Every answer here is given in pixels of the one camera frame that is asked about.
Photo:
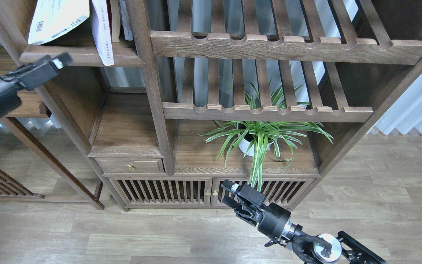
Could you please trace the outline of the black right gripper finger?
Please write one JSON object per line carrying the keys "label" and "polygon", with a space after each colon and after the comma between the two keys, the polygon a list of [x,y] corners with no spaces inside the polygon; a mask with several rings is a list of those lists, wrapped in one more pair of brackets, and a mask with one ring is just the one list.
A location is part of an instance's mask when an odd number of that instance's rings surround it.
{"label": "black right gripper finger", "polygon": [[229,180],[224,180],[221,187],[234,195],[234,197],[243,197],[251,202],[250,207],[260,208],[266,199],[266,196],[253,189],[248,184],[236,184]]}
{"label": "black right gripper finger", "polygon": [[231,199],[231,197],[225,197],[223,202],[233,209],[236,217],[242,220],[252,220],[252,212],[249,209],[251,202],[243,197],[236,197],[236,199],[237,200]]}

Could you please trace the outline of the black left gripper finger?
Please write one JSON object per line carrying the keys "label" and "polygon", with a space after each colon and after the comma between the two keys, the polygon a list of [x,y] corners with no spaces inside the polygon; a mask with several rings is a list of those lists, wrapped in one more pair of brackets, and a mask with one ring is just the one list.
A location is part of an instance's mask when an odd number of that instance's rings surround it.
{"label": "black left gripper finger", "polygon": [[35,62],[22,65],[7,74],[7,81],[15,84],[17,90],[33,91],[59,75],[60,69],[72,64],[73,59],[68,52],[52,58],[46,55]]}

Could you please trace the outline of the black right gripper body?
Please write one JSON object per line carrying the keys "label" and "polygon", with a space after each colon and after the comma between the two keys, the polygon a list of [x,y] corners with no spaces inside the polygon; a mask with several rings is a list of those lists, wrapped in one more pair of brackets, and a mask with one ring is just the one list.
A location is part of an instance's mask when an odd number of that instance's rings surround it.
{"label": "black right gripper body", "polygon": [[291,223],[291,212],[283,207],[270,203],[270,205],[252,206],[235,205],[236,216],[253,227],[271,240],[267,244],[287,244],[292,242],[293,237],[303,234],[302,226]]}

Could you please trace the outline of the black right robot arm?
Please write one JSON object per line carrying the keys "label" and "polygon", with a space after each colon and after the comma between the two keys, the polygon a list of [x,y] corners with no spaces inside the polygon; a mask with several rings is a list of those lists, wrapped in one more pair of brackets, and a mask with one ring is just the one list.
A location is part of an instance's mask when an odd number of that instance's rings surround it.
{"label": "black right robot arm", "polygon": [[233,209],[236,216],[270,238],[269,247],[279,244],[292,250],[305,264],[335,264],[345,257],[351,264],[384,264],[385,260],[347,233],[337,236],[320,234],[311,236],[299,224],[290,221],[291,212],[271,203],[265,205],[265,195],[248,184],[225,180],[222,188],[234,195],[223,202]]}

